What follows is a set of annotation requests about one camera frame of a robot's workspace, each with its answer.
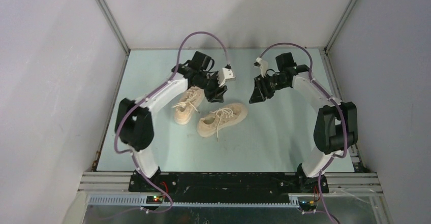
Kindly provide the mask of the beige sneaker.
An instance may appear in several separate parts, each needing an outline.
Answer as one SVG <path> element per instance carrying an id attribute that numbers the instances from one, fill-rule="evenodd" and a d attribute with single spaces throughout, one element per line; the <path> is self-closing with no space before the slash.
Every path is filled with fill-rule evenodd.
<path id="1" fill-rule="evenodd" d="M 197 124 L 197 133 L 203 138 L 215 135 L 216 139 L 219 140 L 222 129 L 237 125 L 245 120 L 247 115 L 248 109 L 244 104 L 227 104 L 200 118 Z"/>
<path id="2" fill-rule="evenodd" d="M 194 113 L 199 113 L 198 107 L 204 97 L 204 90 L 199 87 L 193 86 L 186 90 L 179 101 L 172 106 L 174 109 L 174 121 L 180 125 L 189 123 Z"/>

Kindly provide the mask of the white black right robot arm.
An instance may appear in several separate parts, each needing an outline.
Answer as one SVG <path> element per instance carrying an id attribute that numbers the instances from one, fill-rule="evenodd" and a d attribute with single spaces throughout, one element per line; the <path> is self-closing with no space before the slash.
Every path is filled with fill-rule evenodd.
<path id="1" fill-rule="evenodd" d="M 357 111 L 352 102 L 345 103 L 329 92 L 313 76 L 307 65 L 297 65 L 292 53 L 276 57 L 278 71 L 267 74 L 268 63 L 256 58 L 254 66 L 260 75 L 254 78 L 250 104 L 272 98 L 276 91 L 292 88 L 299 92 L 317 113 L 313 139 L 315 147 L 299 169 L 303 172 L 295 179 L 303 193 L 316 186 L 315 177 L 323 175 L 333 158 L 346 156 L 348 148 L 357 142 Z"/>

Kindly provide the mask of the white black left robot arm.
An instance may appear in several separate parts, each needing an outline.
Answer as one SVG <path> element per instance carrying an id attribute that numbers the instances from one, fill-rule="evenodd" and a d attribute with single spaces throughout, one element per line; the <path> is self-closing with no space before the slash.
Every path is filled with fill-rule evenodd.
<path id="1" fill-rule="evenodd" d="M 221 103 L 227 91 L 226 82 L 235 75 L 228 63 L 218 71 L 208 68 L 213 59 L 199 51 L 185 63 L 177 62 L 172 73 L 155 90 L 141 99 L 124 98 L 118 105 L 115 122 L 114 150 L 120 154 L 118 142 L 128 145 L 137 171 L 143 175 L 141 185 L 147 191 L 156 191 L 161 185 L 160 170 L 151 149 L 155 137 L 155 115 L 179 94 L 195 86 L 204 91 L 210 103 Z"/>

